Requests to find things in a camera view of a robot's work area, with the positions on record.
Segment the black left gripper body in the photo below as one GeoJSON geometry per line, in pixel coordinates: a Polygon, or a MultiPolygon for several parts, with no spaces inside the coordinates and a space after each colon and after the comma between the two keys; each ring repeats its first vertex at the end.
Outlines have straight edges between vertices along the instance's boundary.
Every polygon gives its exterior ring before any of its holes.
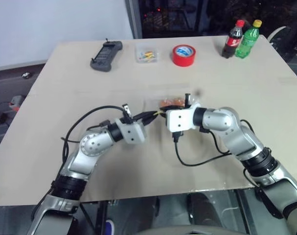
{"type": "Polygon", "coordinates": [[[140,121],[143,124],[143,126],[145,126],[144,125],[144,118],[145,117],[141,117],[140,114],[137,114],[137,115],[133,116],[133,121],[140,121]]]}

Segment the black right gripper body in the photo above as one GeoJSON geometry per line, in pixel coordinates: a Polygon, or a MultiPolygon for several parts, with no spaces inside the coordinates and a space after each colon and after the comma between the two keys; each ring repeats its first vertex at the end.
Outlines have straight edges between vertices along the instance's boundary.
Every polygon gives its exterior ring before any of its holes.
{"type": "Polygon", "coordinates": [[[181,110],[181,109],[185,109],[184,106],[181,105],[168,105],[168,106],[164,106],[164,107],[160,107],[160,115],[163,118],[166,118],[166,112],[169,110],[181,110]]]}

